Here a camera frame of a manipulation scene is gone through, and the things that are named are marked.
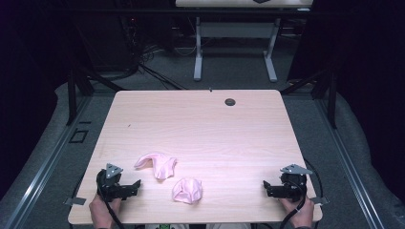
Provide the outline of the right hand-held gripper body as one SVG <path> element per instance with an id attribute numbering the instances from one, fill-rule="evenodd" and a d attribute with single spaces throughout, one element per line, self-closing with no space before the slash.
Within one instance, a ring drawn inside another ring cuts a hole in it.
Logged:
<path id="1" fill-rule="evenodd" d="M 276 198 L 289 198 L 293 202 L 307 194 L 308 176 L 312 171 L 297 164 L 290 164 L 281 169 L 282 185 L 275 192 Z"/>

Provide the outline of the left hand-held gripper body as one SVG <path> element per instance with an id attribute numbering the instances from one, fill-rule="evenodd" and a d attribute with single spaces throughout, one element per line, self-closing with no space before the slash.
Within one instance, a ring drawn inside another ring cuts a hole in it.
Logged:
<path id="1" fill-rule="evenodd" d="M 96 176 L 97 193 L 103 200 L 111 202 L 115 198 L 126 200 L 129 198 L 129 191 L 134 189 L 132 185 L 119 184 L 122 169 L 111 163 L 106 164 Z"/>

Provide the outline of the person's left hand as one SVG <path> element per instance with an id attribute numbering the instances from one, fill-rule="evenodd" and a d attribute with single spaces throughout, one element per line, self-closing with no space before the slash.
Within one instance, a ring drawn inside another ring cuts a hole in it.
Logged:
<path id="1" fill-rule="evenodd" d="M 105 202 L 95 195 L 89 204 L 91 218 L 95 229 L 113 229 L 115 222 L 110 215 Z"/>

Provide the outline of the person's right hand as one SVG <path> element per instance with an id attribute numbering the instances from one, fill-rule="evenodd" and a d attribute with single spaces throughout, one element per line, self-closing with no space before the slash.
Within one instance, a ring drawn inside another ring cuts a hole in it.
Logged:
<path id="1" fill-rule="evenodd" d="M 287 198 L 279 198 L 279 202 L 287 213 L 281 227 L 289 222 L 294 229 L 312 229 L 314 203 L 308 197 L 297 202 Z"/>

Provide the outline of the long crumpled pink sock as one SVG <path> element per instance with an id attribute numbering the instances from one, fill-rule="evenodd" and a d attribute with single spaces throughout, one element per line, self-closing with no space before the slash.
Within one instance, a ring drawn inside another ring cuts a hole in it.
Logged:
<path id="1" fill-rule="evenodd" d="M 175 173 L 177 159 L 166 156 L 162 153 L 152 153 L 142 156 L 134 165 L 136 169 L 144 168 L 149 162 L 152 163 L 154 177 L 159 180 L 165 180 L 172 177 Z"/>

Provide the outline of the balled pink sock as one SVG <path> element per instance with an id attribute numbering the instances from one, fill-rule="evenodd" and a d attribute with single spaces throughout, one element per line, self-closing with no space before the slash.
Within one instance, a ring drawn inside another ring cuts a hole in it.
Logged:
<path id="1" fill-rule="evenodd" d="M 187 204 L 194 204 L 203 197 L 203 185 L 194 178 L 182 178 L 172 189 L 172 199 Z"/>

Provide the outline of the white-legged desk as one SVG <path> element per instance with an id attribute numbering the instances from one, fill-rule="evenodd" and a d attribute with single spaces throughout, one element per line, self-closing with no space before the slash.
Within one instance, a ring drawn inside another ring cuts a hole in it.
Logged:
<path id="1" fill-rule="evenodd" d="M 231 10 L 292 10 L 309 11 L 313 0 L 271 0 L 258 4 L 253 0 L 176 0 L 176 6 L 184 9 L 231 9 Z M 196 17 L 196 59 L 194 79 L 200 81 L 203 72 L 202 39 L 206 38 L 262 38 L 268 40 L 267 49 L 263 52 L 267 75 L 270 82 L 277 81 L 272 62 L 272 52 L 280 28 L 280 18 L 269 22 L 247 22 L 236 20 L 208 22 Z"/>

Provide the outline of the aluminium floor rail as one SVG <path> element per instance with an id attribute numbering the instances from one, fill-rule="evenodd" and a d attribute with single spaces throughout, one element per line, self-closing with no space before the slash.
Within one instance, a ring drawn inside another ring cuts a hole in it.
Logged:
<path id="1" fill-rule="evenodd" d="M 327 108 L 323 101 L 315 100 L 315 106 L 317 107 L 322 120 L 325 122 L 327 129 L 333 139 L 334 145 L 337 148 L 337 156 L 340 160 L 341 167 L 347 177 L 347 180 L 352 187 L 352 191 L 357 199 L 357 202 L 363 212 L 363 215 L 368 222 L 370 229 L 386 229 L 381 217 L 378 215 L 372 199 L 367 191 L 364 183 L 357 173 L 356 167 L 352 162 L 349 152 L 338 132 L 333 128 L 329 122 L 327 116 Z"/>
<path id="2" fill-rule="evenodd" d="M 17 180 L 0 201 L 0 229 L 75 229 L 71 206 L 95 146 L 99 118 L 94 100 L 79 100 L 78 115 L 65 124 L 59 103 Z"/>

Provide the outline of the black metal frame stand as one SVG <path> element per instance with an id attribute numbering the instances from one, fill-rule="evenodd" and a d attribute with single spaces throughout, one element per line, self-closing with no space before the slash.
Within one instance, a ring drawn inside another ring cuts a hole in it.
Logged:
<path id="1" fill-rule="evenodd" d="M 123 91 L 122 87 L 102 77 L 100 74 L 80 65 L 73 65 L 68 74 L 69 118 L 67 126 L 71 125 L 77 116 L 76 90 L 80 90 L 85 96 L 92 96 L 95 91 L 89 77 L 115 92 Z"/>
<path id="2" fill-rule="evenodd" d="M 321 99 L 327 94 L 327 120 L 333 129 L 336 128 L 335 109 L 337 97 L 337 74 L 332 70 L 321 70 L 310 77 L 300 79 L 291 86 L 283 89 L 281 95 L 291 94 L 298 89 L 304 87 L 310 82 L 314 82 L 314 86 L 310 92 L 313 99 Z"/>

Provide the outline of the black horizontal frame bar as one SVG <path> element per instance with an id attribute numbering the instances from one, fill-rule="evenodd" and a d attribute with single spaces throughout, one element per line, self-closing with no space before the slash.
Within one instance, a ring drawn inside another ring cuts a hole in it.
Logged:
<path id="1" fill-rule="evenodd" d="M 141 9 L 141 10 L 81 10 L 81 9 L 54 9 L 54 11 L 68 14 L 111 14 L 111 15 L 171 15 L 171 16 L 274 16 L 274 17 L 308 17 L 313 16 L 310 11 L 283 11 L 283 10 L 217 10 L 217 9 Z"/>

